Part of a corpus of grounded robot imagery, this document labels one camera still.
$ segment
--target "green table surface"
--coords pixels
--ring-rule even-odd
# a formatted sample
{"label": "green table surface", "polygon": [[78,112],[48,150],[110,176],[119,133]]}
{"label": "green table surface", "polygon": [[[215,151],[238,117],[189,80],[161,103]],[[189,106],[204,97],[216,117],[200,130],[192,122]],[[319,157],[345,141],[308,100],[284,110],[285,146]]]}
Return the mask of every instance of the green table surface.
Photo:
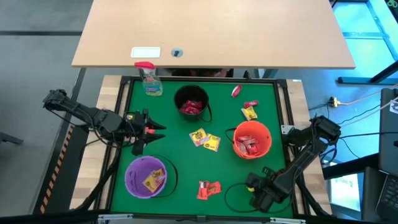
{"label": "green table surface", "polygon": [[[142,83],[135,81],[131,97],[130,111],[149,109],[149,116],[159,124],[167,127],[157,133],[166,137],[154,141],[144,149],[144,155],[162,155],[172,161],[178,170],[178,185],[175,192],[167,197],[139,199],[133,197],[126,189],[124,175],[129,164],[137,158],[131,154],[131,148],[121,151],[119,169],[111,204],[112,212],[119,213],[155,213],[174,215],[220,215],[235,217],[292,217],[292,207],[279,213],[238,213],[231,211],[224,202],[226,189],[236,183],[246,180],[250,172],[262,175],[264,166],[273,170],[285,167],[284,152],[280,136],[277,105],[274,87],[270,84],[242,84],[243,88],[236,98],[231,97],[236,83],[211,82],[175,82],[163,81],[162,96],[148,96]],[[213,112],[213,121],[186,121],[174,106],[174,94],[184,85],[199,85],[209,95]],[[225,130],[234,128],[245,121],[241,108],[243,103],[259,100],[254,109],[258,121],[265,124],[272,136],[270,151],[262,158],[245,160],[238,157],[232,148],[232,143],[226,138]],[[210,117],[208,111],[204,119]],[[218,152],[203,146],[196,147],[190,139],[189,133],[203,128],[207,133],[221,138]],[[175,185],[175,172],[165,159],[159,157],[166,166],[168,177],[163,191],[159,195],[169,194]],[[208,200],[197,199],[199,181],[219,181],[222,192],[212,195]],[[252,210],[249,201],[252,197],[245,186],[232,188],[227,194],[228,203],[236,210]],[[289,199],[282,204],[274,203],[270,212],[280,210],[289,203]]]}

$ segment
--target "floor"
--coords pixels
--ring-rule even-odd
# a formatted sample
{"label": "floor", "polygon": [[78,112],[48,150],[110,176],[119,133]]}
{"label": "floor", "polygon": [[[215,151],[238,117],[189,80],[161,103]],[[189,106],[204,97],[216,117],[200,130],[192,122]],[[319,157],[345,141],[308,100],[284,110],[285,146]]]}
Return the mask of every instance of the floor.
{"label": "floor", "polygon": [[[82,30],[91,3],[92,0],[0,0],[0,30]],[[338,2],[335,5],[333,10],[342,32],[378,32],[365,7],[363,3]],[[383,20],[389,23],[388,16]],[[394,45],[398,45],[395,25],[390,23],[391,28],[386,32],[390,32]],[[79,37],[0,36],[0,131],[24,140],[21,146],[0,144],[0,216],[31,211],[60,126],[60,119],[42,108],[42,100],[51,89],[72,90],[78,70],[70,64],[78,41]],[[276,78],[303,80],[309,108],[324,104],[331,96],[350,102],[380,90],[383,86],[336,84],[338,77],[371,77],[394,61],[383,40],[346,41],[357,65],[355,70],[279,70]],[[94,106],[105,74],[132,75],[136,72],[128,68],[89,69],[78,101]],[[351,106],[331,109],[330,118],[339,123],[376,106],[379,99],[379,95],[374,95]],[[326,115],[327,111],[321,108],[310,114]],[[379,113],[376,113],[365,123],[343,128],[343,135],[378,129]],[[359,157],[378,150],[377,136],[350,138],[347,143]],[[337,148],[336,161],[355,159],[342,142]]]}

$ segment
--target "wooden table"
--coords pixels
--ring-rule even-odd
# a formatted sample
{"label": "wooden table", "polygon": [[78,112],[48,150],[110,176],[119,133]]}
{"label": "wooden table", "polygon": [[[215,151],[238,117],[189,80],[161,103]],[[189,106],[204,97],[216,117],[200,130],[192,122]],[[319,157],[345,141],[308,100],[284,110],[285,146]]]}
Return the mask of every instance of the wooden table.
{"label": "wooden table", "polygon": [[[120,81],[121,76],[107,75],[104,77],[96,105],[97,108],[109,110],[114,109],[119,91]],[[308,121],[308,107],[304,95],[302,82],[300,80],[287,80],[287,86],[289,90],[289,98],[292,106],[292,114],[295,125],[309,126],[310,123]],[[126,85],[124,88],[121,108],[124,108],[124,104],[126,102],[127,89],[128,85]],[[286,121],[287,111],[284,106],[284,94],[281,88],[279,89],[279,93],[282,105],[282,112],[284,120]],[[95,139],[95,135],[93,133],[90,133],[88,142]],[[94,186],[98,183],[98,180],[100,178],[101,166],[104,162],[104,151],[105,146],[101,142],[96,142],[86,147],[70,208],[76,208],[77,206],[79,206],[83,202],[84,198],[88,196]],[[331,213],[325,182],[323,180],[322,168],[318,159],[315,159],[304,171],[304,176],[307,188],[312,193],[315,200],[320,203],[325,211]],[[104,208],[107,195],[108,186],[106,185],[101,197],[100,208]],[[298,210],[300,213],[303,213],[302,201],[298,188],[296,188],[296,197],[298,201]]]}
{"label": "wooden table", "polygon": [[[160,47],[159,58],[132,58]],[[183,50],[174,57],[172,49]],[[74,67],[354,68],[327,0],[94,0]]]}

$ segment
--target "orange bucket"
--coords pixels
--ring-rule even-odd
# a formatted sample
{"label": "orange bucket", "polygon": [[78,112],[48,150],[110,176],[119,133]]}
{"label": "orange bucket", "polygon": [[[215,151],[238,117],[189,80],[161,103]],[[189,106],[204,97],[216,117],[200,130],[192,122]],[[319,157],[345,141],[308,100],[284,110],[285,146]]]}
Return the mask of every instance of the orange bucket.
{"label": "orange bucket", "polygon": [[[268,128],[262,123],[258,121],[245,121],[238,125],[238,127],[236,128],[226,130],[226,132],[232,130],[234,130],[233,140],[231,140],[228,135],[227,138],[232,141],[234,151],[240,158],[257,159],[268,153],[269,148],[272,144],[272,139]],[[252,136],[253,138],[257,139],[257,154],[248,155],[240,151],[237,140],[238,137],[241,136]]]}

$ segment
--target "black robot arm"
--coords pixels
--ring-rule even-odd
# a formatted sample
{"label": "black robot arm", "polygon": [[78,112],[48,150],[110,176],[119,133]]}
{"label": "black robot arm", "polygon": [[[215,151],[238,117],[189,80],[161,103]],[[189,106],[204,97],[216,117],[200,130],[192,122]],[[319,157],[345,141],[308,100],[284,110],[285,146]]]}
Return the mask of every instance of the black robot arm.
{"label": "black robot arm", "polygon": [[[137,156],[142,154],[146,144],[163,138],[163,134],[151,134],[147,129],[165,129],[157,124],[148,115],[148,109],[126,113],[121,117],[113,111],[89,108],[67,97],[65,90],[50,90],[44,98],[44,108],[49,111],[66,111],[85,122],[94,129],[95,134],[106,144],[115,143],[117,146],[133,145],[132,153]],[[134,143],[123,145],[124,140],[134,139]]]}
{"label": "black robot arm", "polygon": [[304,148],[285,170],[275,173],[265,167],[265,177],[248,175],[246,185],[254,190],[250,204],[266,213],[274,202],[282,203],[292,193],[296,178],[329,145],[336,144],[340,134],[340,127],[324,116],[313,118],[310,127],[304,130],[291,129],[285,143]]}

